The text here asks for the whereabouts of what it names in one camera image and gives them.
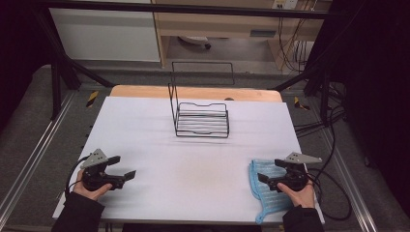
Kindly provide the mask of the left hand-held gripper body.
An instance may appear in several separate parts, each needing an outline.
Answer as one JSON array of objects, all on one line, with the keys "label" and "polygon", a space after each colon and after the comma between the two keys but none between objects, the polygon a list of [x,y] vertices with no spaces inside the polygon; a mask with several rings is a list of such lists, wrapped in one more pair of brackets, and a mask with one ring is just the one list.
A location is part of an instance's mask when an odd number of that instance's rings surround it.
[{"label": "left hand-held gripper body", "polygon": [[124,176],[114,176],[105,173],[109,166],[109,158],[101,149],[92,152],[80,168],[83,170],[82,183],[88,190],[97,190],[105,184],[111,184],[111,190],[121,189],[125,183]]}]

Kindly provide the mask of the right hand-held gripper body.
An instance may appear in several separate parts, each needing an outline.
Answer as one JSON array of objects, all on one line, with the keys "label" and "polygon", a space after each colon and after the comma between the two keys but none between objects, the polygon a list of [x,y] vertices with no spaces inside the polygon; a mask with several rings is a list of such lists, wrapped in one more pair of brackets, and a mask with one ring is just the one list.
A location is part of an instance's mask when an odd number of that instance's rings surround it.
[{"label": "right hand-held gripper body", "polygon": [[292,152],[283,160],[288,162],[287,167],[284,168],[286,173],[282,177],[269,178],[269,183],[267,185],[270,190],[280,192],[280,189],[277,187],[278,183],[283,183],[295,191],[302,190],[308,183],[306,164],[319,163],[322,161],[321,158],[296,152]]}]

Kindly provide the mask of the blue ribbed cloth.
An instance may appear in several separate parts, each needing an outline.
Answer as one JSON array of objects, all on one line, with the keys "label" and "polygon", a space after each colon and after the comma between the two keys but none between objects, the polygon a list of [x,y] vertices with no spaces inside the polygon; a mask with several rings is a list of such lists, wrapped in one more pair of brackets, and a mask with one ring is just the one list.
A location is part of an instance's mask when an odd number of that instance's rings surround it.
[{"label": "blue ribbed cloth", "polygon": [[290,198],[258,180],[258,174],[268,178],[282,177],[284,168],[278,167],[272,160],[253,159],[249,164],[249,184],[252,195],[261,203],[262,210],[256,216],[255,222],[261,224],[265,217],[274,213],[288,211],[293,207]]}]

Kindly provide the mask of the black wire rack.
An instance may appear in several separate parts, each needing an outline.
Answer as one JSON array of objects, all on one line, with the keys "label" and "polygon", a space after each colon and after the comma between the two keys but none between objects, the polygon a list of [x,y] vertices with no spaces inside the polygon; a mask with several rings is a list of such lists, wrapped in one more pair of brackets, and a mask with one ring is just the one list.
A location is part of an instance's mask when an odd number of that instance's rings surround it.
[{"label": "black wire rack", "polygon": [[224,101],[200,102],[183,97],[184,87],[193,92],[210,88],[221,90],[235,84],[233,64],[229,62],[172,62],[167,84],[176,136],[227,138],[229,111]]}]

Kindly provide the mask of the person's left hand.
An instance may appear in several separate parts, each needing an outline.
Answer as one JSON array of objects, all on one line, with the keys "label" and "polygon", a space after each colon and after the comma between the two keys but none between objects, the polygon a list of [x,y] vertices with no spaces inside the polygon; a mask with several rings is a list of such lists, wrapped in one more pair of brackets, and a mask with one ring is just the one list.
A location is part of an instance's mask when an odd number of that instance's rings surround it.
[{"label": "person's left hand", "polygon": [[83,175],[83,171],[79,170],[77,172],[76,183],[73,187],[73,192],[79,195],[82,195],[86,198],[97,201],[101,196],[106,194],[112,188],[111,184],[105,184],[102,187],[98,188],[97,190],[90,191],[85,186],[83,186],[82,175]]}]

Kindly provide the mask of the person's right hand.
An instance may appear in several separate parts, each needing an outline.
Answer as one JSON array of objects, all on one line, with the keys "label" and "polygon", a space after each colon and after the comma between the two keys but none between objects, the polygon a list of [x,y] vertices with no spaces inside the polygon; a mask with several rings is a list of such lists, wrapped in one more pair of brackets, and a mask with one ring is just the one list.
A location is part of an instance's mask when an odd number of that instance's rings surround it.
[{"label": "person's right hand", "polygon": [[314,185],[312,181],[308,181],[306,186],[299,191],[295,191],[283,183],[278,183],[277,187],[291,199],[295,207],[301,206],[302,208],[311,209],[315,207]]}]

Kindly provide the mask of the white table mat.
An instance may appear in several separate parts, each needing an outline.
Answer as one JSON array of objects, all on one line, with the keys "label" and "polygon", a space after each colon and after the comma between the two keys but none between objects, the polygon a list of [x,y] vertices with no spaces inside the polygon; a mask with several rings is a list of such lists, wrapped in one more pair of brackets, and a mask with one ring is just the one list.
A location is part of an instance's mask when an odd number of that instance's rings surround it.
[{"label": "white table mat", "polygon": [[84,146],[120,162],[111,175],[136,175],[100,201],[102,220],[253,224],[262,206],[251,193],[249,164],[300,149],[283,102],[229,101],[225,138],[175,134],[168,99],[108,97]]}]

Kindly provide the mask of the yellow black tape strip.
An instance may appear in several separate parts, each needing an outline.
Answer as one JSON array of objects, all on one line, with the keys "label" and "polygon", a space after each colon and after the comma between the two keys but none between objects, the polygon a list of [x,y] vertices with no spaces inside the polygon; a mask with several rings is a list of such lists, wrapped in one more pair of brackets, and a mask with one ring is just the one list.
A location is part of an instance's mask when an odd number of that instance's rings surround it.
[{"label": "yellow black tape strip", "polygon": [[93,91],[91,93],[91,95],[90,95],[90,97],[89,97],[89,99],[86,103],[86,107],[92,107],[92,105],[93,105],[95,99],[97,98],[98,94],[99,94],[99,91]]},{"label": "yellow black tape strip", "polygon": [[298,97],[294,97],[294,106],[297,108],[302,108],[303,110],[310,110],[310,107],[308,105],[301,104]]}]

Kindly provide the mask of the black metal stand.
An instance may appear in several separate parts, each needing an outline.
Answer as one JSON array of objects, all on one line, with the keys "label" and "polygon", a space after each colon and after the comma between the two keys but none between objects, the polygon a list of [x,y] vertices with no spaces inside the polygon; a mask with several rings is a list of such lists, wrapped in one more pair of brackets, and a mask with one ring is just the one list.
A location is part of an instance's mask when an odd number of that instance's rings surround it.
[{"label": "black metal stand", "polygon": [[295,77],[273,87],[274,91],[281,92],[286,88],[307,79],[304,93],[307,97],[315,95],[317,92],[321,93],[319,106],[319,119],[325,126],[330,125],[328,119],[328,102],[330,90],[330,68],[329,67],[312,67],[304,70]]},{"label": "black metal stand", "polygon": [[78,90],[81,82],[77,73],[82,73],[104,87],[115,86],[114,83],[80,65],[66,53],[57,29],[52,22],[49,10],[45,7],[33,7],[31,12],[45,36],[45,47],[48,49],[51,58],[52,120],[62,111],[61,81],[64,81],[70,90]]}]

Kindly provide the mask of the white cabinet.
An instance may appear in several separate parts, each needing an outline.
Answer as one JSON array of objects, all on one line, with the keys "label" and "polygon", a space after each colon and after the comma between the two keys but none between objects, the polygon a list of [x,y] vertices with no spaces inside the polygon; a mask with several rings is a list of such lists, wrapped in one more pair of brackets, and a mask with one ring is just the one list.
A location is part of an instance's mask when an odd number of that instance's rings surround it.
[{"label": "white cabinet", "polygon": [[76,60],[159,62],[149,13],[51,9],[66,53]]}]

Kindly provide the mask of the office chair base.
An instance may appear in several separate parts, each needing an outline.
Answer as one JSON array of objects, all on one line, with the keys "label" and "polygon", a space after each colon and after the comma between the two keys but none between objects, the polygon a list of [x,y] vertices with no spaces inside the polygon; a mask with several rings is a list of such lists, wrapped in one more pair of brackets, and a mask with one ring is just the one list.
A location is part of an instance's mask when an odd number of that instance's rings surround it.
[{"label": "office chair base", "polygon": [[212,46],[209,44],[209,41],[206,37],[184,37],[181,36],[180,40],[189,43],[189,44],[198,44],[203,45],[206,49],[210,49]]}]

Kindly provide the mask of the light wooden desk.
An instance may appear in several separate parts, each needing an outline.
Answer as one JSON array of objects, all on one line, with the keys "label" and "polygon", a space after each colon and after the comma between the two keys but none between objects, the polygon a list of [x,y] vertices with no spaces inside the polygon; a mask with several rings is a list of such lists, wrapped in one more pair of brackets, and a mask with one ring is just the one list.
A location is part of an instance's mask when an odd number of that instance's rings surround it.
[{"label": "light wooden desk", "polygon": [[[194,5],[273,9],[274,0],[151,0],[154,4]],[[298,0],[292,11],[327,11],[323,0]],[[322,27],[321,19],[276,18],[216,14],[155,13],[158,36],[260,39],[271,49],[277,67],[289,65],[294,42],[314,42]]]}]

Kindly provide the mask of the black metal crossbar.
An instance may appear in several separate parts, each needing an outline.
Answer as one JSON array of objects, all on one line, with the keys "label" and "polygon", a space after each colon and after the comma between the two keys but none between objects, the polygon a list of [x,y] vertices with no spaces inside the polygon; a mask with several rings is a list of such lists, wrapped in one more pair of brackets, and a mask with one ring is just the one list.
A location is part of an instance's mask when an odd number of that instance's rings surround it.
[{"label": "black metal crossbar", "polygon": [[75,9],[94,11],[119,11],[143,13],[168,13],[168,14],[197,14],[197,15],[242,15],[282,18],[307,18],[327,19],[341,16],[341,13],[323,11],[292,11],[269,10],[255,8],[194,6],[194,5],[169,5],[169,4],[144,4],[121,3],[100,1],[72,1],[72,0],[35,0],[38,6],[54,9]]}]

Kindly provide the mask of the aluminium rail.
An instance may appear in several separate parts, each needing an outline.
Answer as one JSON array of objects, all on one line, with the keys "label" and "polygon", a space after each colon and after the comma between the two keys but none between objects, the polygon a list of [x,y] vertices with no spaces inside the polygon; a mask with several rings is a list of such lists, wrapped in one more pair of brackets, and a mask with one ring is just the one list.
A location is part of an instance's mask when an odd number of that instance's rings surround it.
[{"label": "aluminium rail", "polygon": [[57,114],[56,118],[54,120],[51,120],[47,125],[36,147],[30,154],[30,157],[25,162],[24,166],[16,177],[12,187],[6,194],[3,201],[0,203],[0,228],[6,224],[8,218],[14,210],[16,203],[18,202],[21,194],[24,192],[27,184],[33,176],[34,171],[40,163],[45,151],[48,148],[48,145],[52,141],[54,134],[57,132],[62,121],[64,120],[68,110],[72,105],[73,98],[76,95],[76,91],[69,91],[64,97],[61,104],[61,111]]},{"label": "aluminium rail", "polygon": [[350,173],[346,162],[342,159],[341,152],[336,145],[336,137],[332,135],[330,129],[324,129],[322,132],[324,139],[333,155],[331,162],[333,163],[341,184],[348,197],[351,200],[351,206],[355,217],[362,228],[363,232],[377,232],[377,226],[366,206],[366,203],[357,187],[352,174]]}]

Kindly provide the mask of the white wall socket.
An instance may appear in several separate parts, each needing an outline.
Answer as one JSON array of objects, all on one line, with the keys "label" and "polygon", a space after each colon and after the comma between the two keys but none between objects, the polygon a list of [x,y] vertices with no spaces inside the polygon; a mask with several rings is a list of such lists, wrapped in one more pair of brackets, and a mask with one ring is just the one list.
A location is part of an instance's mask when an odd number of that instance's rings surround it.
[{"label": "white wall socket", "polygon": [[298,0],[274,0],[272,8],[279,10],[294,10]]}]

